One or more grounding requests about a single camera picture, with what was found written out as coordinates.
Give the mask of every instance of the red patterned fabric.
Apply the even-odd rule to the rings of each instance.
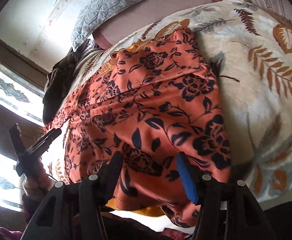
[[[47,130],[70,119],[65,143],[68,180],[96,174],[124,155],[114,192],[121,210],[157,205],[173,223],[194,226],[199,207],[187,199],[175,156],[227,182],[230,148],[216,76],[189,28],[122,49],[68,98]]]

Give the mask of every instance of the black object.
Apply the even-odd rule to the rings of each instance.
[[[80,183],[59,181],[48,192],[31,218],[21,240],[107,240],[100,207],[113,197],[123,166],[123,156],[115,153],[97,175]],[[80,225],[74,217],[80,214]]]
[[[177,168],[187,197],[201,205],[192,240],[216,240],[220,228],[220,202],[227,201],[224,240],[276,240],[276,235],[244,181],[228,184],[191,165],[184,152]]]
[[[62,130],[59,128],[50,130],[27,150],[21,140],[17,123],[9,129],[9,133],[17,155],[17,174],[19,176],[25,174],[27,178],[34,178],[36,180],[40,172],[39,157],[48,150],[51,143],[62,133]]]

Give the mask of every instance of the silver screw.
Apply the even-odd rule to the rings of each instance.
[[[55,183],[55,187],[62,187],[63,185],[64,185],[64,183],[61,181],[58,181]]]
[[[208,174],[205,174],[205,175],[202,176],[202,179],[208,181],[208,180],[211,180],[211,176],[208,175]]]
[[[96,174],[93,174],[93,175],[90,175],[88,177],[89,180],[97,180],[98,179],[98,176]]]
[[[245,185],[245,182],[243,180],[237,181],[238,186],[243,187]]]

